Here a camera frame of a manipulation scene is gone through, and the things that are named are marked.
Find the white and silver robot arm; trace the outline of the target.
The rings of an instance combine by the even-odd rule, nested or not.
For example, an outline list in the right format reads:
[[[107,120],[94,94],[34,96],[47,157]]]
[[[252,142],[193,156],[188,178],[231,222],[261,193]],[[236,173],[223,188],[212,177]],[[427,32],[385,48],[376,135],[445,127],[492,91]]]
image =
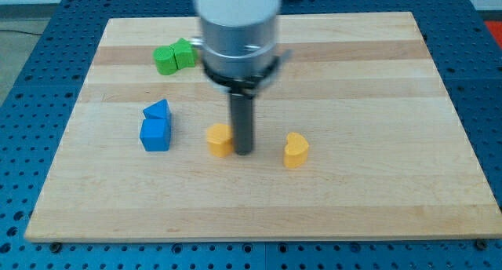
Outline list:
[[[228,95],[234,150],[254,149],[254,99],[271,84],[286,58],[277,54],[282,0],[193,0],[207,78]]]

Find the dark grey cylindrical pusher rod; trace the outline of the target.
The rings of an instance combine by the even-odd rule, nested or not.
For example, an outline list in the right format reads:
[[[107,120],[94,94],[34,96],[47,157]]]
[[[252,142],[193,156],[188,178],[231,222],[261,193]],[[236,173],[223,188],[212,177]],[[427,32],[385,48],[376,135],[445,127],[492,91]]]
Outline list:
[[[248,155],[254,149],[253,98],[234,93],[229,102],[235,153]]]

